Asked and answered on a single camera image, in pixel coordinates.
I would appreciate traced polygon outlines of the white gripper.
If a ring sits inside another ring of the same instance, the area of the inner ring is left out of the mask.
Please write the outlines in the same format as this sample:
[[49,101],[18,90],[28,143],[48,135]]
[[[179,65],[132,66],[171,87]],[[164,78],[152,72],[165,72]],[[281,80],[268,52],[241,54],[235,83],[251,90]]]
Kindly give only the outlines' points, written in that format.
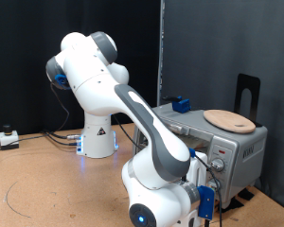
[[202,152],[195,152],[195,156],[190,159],[190,168],[186,174],[186,179],[196,186],[206,185],[207,155]]

